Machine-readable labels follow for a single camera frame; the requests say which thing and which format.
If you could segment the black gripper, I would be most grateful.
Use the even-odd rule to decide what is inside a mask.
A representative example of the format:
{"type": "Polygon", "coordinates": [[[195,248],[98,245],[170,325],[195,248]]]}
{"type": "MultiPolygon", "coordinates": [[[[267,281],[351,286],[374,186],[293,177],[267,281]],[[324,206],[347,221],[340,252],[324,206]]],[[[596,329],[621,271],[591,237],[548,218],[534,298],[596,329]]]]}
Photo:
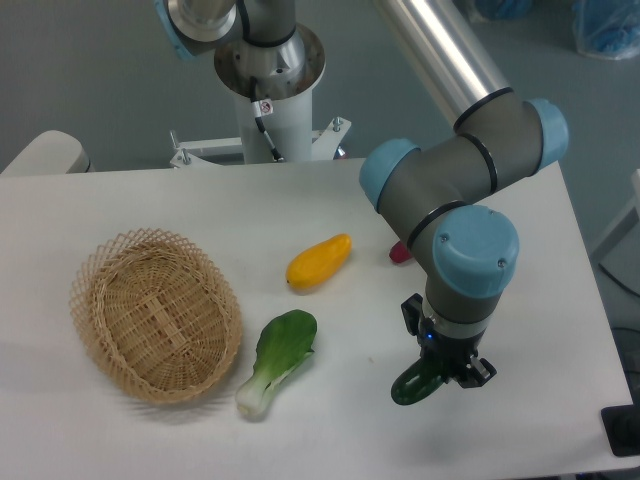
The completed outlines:
{"type": "Polygon", "coordinates": [[[419,378],[423,384],[448,383],[450,375],[457,375],[462,388],[480,388],[496,376],[496,368],[478,354],[487,318],[454,322],[436,313],[419,294],[405,300],[401,311],[408,332],[421,347],[419,378]]]}

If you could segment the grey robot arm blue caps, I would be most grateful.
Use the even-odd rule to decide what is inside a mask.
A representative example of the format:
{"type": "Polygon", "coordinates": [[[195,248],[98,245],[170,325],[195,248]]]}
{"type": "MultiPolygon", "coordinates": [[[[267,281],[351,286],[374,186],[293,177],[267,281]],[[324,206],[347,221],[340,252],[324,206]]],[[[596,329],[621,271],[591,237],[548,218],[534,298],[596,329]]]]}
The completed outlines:
{"type": "MultiPolygon", "coordinates": [[[[324,72],[316,36],[291,1],[159,1],[176,53],[215,54],[220,81],[237,98],[246,163],[308,161],[314,137],[305,101],[324,72]]],[[[419,359],[394,382],[408,405],[441,384],[485,385],[494,367],[478,353],[489,319],[516,267],[512,223],[483,200],[563,157],[568,128],[545,100],[513,92],[450,1],[381,1],[378,9],[454,135],[429,150],[387,141],[364,161],[360,185],[427,280],[403,303],[419,359]]]]}

